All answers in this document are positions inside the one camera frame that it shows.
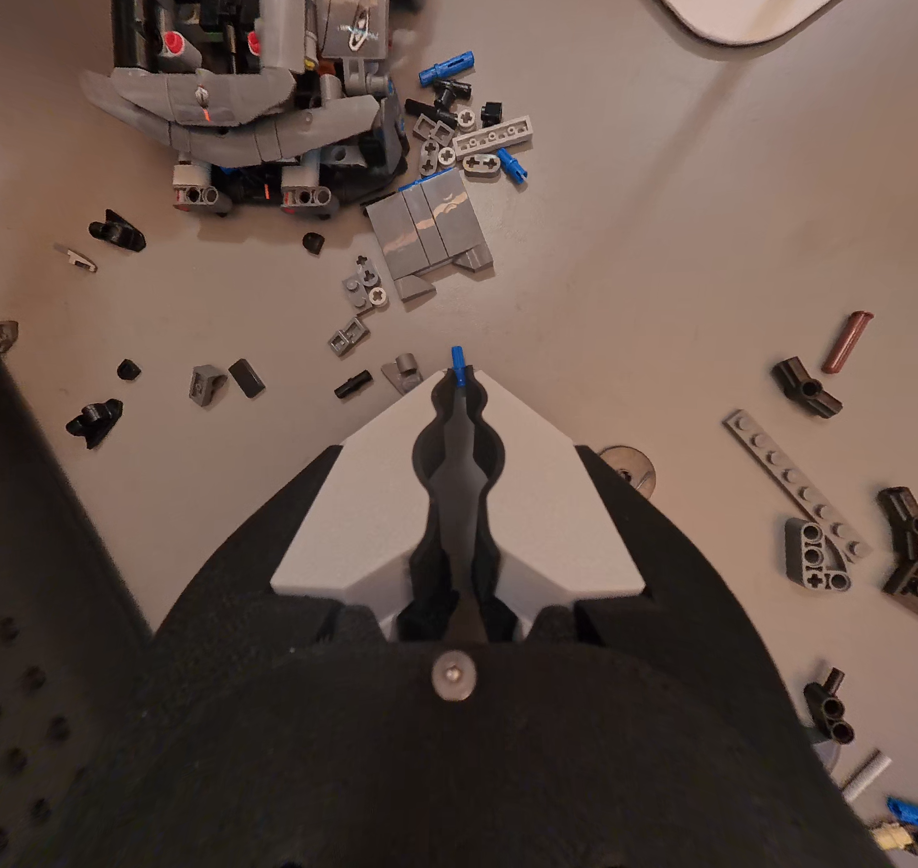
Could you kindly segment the scattered dark lego pieces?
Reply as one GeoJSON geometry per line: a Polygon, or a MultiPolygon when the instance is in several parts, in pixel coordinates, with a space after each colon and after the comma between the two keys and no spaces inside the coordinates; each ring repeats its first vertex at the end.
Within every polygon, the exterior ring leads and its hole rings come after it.
{"type": "Polygon", "coordinates": [[[656,479],[761,627],[843,796],[883,848],[916,851],[916,350],[855,311],[824,360],[725,326],[611,383],[601,434],[650,455],[656,479]]]}

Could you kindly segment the black flat lego tile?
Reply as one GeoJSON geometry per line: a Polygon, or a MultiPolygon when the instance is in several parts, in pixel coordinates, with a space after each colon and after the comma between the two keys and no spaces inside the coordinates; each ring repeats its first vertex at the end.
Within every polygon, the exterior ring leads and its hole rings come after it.
{"type": "Polygon", "coordinates": [[[246,358],[237,359],[228,371],[246,398],[252,400],[265,391],[262,378],[246,358]]]}

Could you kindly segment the grey lego panel assembly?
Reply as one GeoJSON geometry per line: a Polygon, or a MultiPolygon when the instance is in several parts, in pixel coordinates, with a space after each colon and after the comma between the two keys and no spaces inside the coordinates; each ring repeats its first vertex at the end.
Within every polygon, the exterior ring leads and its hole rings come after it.
{"type": "Polygon", "coordinates": [[[435,293],[427,274],[445,265],[477,273],[494,260],[455,168],[432,174],[363,207],[398,299],[435,293]]]}

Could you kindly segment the black mesh office chair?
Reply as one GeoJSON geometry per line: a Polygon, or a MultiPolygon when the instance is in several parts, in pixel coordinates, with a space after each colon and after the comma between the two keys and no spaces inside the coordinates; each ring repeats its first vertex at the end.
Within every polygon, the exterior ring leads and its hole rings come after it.
{"type": "Polygon", "coordinates": [[[1,369],[2,866],[52,834],[117,734],[151,633],[1,369]]]}

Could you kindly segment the black curved lego slope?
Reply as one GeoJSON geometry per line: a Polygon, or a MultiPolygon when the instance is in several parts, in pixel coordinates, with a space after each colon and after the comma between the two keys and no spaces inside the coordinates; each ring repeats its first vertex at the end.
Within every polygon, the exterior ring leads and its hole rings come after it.
{"type": "Polygon", "coordinates": [[[108,243],[121,250],[137,253],[143,251],[147,246],[144,233],[110,208],[106,209],[103,221],[90,222],[87,230],[93,239],[108,243]]]}

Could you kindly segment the small grey lego piece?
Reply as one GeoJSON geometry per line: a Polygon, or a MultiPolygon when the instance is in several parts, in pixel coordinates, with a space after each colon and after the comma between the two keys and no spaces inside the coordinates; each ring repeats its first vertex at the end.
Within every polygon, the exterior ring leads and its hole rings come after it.
{"type": "Polygon", "coordinates": [[[328,346],[337,357],[342,358],[369,334],[370,330],[361,317],[355,315],[346,324],[335,330],[328,340],[328,346]]]}
{"type": "Polygon", "coordinates": [[[401,353],[381,365],[381,372],[400,395],[411,392],[423,382],[417,359],[410,352],[401,353]]]}

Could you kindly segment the grey lego car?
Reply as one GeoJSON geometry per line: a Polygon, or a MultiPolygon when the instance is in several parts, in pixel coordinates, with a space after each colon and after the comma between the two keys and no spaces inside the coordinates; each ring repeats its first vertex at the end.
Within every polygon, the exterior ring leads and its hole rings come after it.
{"type": "Polygon", "coordinates": [[[86,97],[177,153],[174,206],[327,218],[407,170],[389,15],[426,0],[109,0],[86,97]]]}

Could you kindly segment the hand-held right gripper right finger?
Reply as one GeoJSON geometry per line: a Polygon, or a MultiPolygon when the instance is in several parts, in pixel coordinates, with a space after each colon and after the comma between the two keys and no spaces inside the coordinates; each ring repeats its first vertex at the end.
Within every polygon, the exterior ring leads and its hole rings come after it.
{"type": "Polygon", "coordinates": [[[485,477],[470,577],[488,640],[524,639],[545,608],[639,596],[645,579],[574,441],[473,368],[465,406],[485,477]]]}

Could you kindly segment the pile of small lego pieces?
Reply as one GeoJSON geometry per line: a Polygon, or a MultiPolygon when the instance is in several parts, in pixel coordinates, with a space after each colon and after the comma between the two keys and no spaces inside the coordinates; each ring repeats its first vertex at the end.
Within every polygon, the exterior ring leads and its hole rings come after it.
{"type": "Polygon", "coordinates": [[[512,150],[533,140],[533,122],[527,116],[505,118],[503,105],[496,101],[474,110],[471,85],[458,80],[474,65],[474,54],[467,51],[419,72],[420,85],[431,89],[434,97],[430,103],[414,98],[405,102],[407,114],[415,118],[412,135],[421,142],[419,176],[409,184],[451,168],[460,171],[464,182],[467,178],[492,180],[499,175],[518,186],[528,182],[528,174],[512,150]]]}

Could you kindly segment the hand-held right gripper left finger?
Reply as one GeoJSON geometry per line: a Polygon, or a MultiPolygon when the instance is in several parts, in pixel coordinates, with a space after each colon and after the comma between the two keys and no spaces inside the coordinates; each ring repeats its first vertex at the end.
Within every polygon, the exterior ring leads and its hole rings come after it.
{"type": "Polygon", "coordinates": [[[440,639],[458,601],[432,488],[454,372],[438,371],[341,445],[271,578],[280,596],[369,608],[384,634],[440,639]]]}

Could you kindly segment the dark grey lego connector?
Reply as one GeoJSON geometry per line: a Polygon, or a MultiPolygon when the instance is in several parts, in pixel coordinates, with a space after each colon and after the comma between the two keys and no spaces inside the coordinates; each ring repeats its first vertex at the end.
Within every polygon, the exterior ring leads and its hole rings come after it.
{"type": "Polygon", "coordinates": [[[195,366],[189,384],[189,398],[201,408],[208,407],[226,380],[227,374],[214,365],[195,366]]]}

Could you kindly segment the black lego wedge piece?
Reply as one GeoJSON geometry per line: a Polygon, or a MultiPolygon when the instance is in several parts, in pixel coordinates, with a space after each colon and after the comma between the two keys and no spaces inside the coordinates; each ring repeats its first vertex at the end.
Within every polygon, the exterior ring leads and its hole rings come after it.
{"type": "Polygon", "coordinates": [[[73,437],[83,438],[86,449],[96,449],[108,437],[123,414],[123,403],[111,398],[102,403],[89,403],[65,425],[73,437]]]}

